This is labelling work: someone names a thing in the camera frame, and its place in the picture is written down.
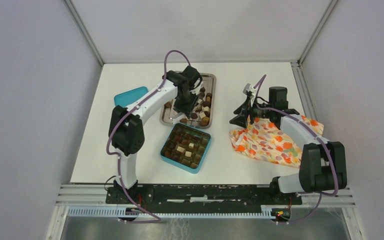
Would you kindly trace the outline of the metal serving tongs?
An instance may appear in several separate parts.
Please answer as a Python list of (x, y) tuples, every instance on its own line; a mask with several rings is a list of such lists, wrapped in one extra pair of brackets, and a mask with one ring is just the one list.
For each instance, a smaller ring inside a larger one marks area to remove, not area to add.
[(172, 124), (176, 124), (180, 122), (182, 119), (186, 119), (188, 121), (187, 116), (183, 112), (176, 113), (174, 116), (171, 117)]

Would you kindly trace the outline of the teal chocolate box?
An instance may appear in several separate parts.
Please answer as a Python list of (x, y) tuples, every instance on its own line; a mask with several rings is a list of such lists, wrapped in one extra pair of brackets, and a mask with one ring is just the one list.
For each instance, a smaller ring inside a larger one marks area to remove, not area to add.
[(160, 156), (170, 165), (197, 174), (209, 152), (212, 136), (200, 129), (176, 123), (162, 146)]

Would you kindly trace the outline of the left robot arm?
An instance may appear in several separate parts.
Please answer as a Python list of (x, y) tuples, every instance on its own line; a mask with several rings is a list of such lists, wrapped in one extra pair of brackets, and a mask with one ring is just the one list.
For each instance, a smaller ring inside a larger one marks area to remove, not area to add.
[(126, 107), (117, 105), (111, 113), (108, 134), (108, 155), (116, 155), (117, 183), (121, 186), (118, 197), (125, 204), (133, 203), (137, 190), (137, 153), (145, 142), (144, 125), (164, 104), (174, 100), (174, 110), (189, 117), (198, 101), (198, 88), (202, 76), (197, 69), (188, 65), (182, 72), (168, 71), (150, 92)]

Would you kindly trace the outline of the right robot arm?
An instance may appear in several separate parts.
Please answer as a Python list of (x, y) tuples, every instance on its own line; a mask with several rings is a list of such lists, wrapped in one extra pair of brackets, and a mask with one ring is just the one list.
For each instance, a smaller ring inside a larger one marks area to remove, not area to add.
[(247, 84), (246, 100), (229, 121), (233, 150), (255, 160), (298, 169), (275, 177), (269, 199), (282, 204), (290, 193), (332, 196), (347, 186), (345, 147), (323, 137), (323, 124), (289, 108), (288, 90), (270, 87), (268, 102), (258, 102), (259, 89)]

